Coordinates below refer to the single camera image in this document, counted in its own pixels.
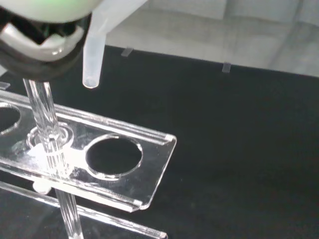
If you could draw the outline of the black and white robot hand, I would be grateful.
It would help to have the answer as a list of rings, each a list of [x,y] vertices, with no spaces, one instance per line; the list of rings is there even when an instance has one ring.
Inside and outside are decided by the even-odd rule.
[[[2,0],[0,64],[6,70],[48,82],[82,54],[99,0]]]

